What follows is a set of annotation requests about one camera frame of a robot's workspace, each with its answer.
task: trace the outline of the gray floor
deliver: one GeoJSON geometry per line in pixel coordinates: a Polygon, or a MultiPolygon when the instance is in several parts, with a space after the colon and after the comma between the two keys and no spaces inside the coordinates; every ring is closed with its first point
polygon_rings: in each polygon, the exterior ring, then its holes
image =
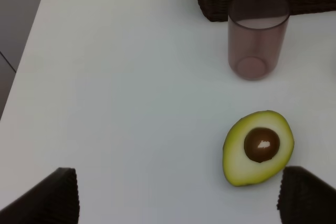
{"type": "Polygon", "coordinates": [[[0,117],[40,1],[0,0],[0,117]]]}

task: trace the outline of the avocado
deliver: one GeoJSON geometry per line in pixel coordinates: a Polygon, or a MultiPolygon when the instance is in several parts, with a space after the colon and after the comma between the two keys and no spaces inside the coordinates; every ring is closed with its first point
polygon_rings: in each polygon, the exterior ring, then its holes
{"type": "Polygon", "coordinates": [[[286,119],[274,111],[259,111],[240,119],[223,146],[223,171],[233,186],[259,184],[281,171],[294,149],[286,119]]]}

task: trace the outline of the translucent cup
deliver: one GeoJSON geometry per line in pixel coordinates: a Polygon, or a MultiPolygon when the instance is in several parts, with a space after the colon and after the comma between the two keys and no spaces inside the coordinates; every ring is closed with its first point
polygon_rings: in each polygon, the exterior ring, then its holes
{"type": "Polygon", "coordinates": [[[258,80],[275,69],[289,15],[286,0],[233,0],[228,17],[228,61],[238,76],[258,80]]]}

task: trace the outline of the brown seed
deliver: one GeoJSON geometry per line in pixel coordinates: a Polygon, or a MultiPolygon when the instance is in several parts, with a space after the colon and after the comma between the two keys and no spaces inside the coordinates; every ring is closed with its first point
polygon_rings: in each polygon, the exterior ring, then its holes
{"type": "Polygon", "coordinates": [[[254,128],[245,137],[245,153],[250,160],[258,163],[272,159],[279,147],[279,136],[268,128],[254,128]]]}

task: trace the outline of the table surface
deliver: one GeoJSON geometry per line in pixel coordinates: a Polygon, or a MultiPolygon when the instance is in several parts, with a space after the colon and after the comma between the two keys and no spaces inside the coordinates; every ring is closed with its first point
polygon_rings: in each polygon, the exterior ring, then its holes
{"type": "Polygon", "coordinates": [[[290,18],[279,65],[248,82],[227,24],[197,0],[42,0],[0,124],[0,207],[57,167],[78,173],[80,223],[280,223],[281,174],[226,182],[230,127],[285,116],[291,165],[336,186],[336,13],[290,18]]]}

